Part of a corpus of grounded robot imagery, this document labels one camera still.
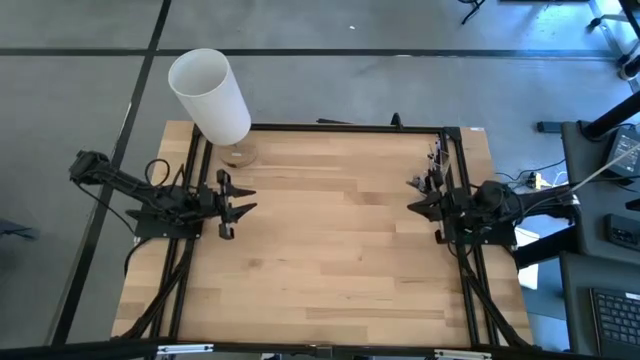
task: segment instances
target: gray floor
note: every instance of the gray floor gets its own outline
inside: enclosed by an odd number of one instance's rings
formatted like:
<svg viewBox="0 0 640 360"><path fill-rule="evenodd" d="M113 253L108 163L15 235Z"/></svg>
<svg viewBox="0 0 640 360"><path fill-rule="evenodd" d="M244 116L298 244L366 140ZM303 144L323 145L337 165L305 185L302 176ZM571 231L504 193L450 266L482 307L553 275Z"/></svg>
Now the gray floor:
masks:
<svg viewBox="0 0 640 360"><path fill-rule="evenodd" d="M0 48L145 48L160 3L4 1ZM160 47L608 49L600 30L584 30L593 16L587 4L488 0L461 27L469 10L450 0L174 0ZM136 117L122 167L138 176L157 152L164 122L188 120L166 83L173 60L155 59ZM399 112L406 124L484 127L496 168L510 174L563 157L559 136L536 133L535 122L594 119L631 94L614 64L598 59L230 62L254 122L323 117L387 124ZM0 348L45 341L93 206L68 182L67 169L79 149L111 152L141 64L139 57L0 57L0 217L42 233L36 242L0 239ZM545 178L561 170L550 169ZM124 211L136 204L115 196L112 206ZM536 219L524 225L539 233L562 226ZM109 337L130 246L131 235L108 215L70 341ZM528 306L540 303L527 297ZM558 317L559 310L536 306L532 312Z"/></svg>

